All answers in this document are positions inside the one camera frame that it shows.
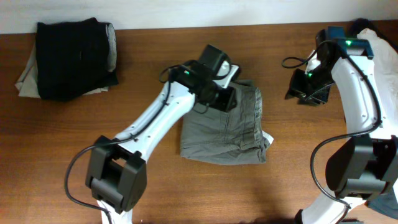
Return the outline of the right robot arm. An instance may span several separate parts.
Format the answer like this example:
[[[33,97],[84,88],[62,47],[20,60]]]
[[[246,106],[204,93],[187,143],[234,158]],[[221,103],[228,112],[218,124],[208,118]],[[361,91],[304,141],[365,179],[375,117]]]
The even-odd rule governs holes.
[[[294,66],[286,96],[323,105],[330,88],[340,93],[346,123],[344,144],[328,159],[326,185],[295,223],[344,223],[354,208],[367,204],[383,215],[397,213],[396,101],[374,69],[366,39],[349,38],[342,27],[315,37],[316,47]]]

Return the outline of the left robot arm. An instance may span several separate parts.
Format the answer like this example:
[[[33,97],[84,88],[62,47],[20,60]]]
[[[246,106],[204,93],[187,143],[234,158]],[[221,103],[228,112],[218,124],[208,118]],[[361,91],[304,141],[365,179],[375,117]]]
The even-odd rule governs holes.
[[[207,45],[197,60],[161,72],[164,87],[152,104],[113,139],[100,136],[91,150],[86,186],[103,223],[130,223],[147,186],[146,164],[169,129],[199,103],[228,112],[236,106],[229,83],[240,68],[222,50]]]

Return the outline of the grey trousers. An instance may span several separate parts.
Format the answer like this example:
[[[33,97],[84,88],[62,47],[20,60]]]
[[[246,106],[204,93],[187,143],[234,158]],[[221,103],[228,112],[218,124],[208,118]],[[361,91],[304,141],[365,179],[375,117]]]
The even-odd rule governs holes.
[[[263,164],[274,138],[262,130],[262,93],[252,80],[229,84],[237,106],[229,112],[196,104],[183,117],[180,156],[217,165]]]

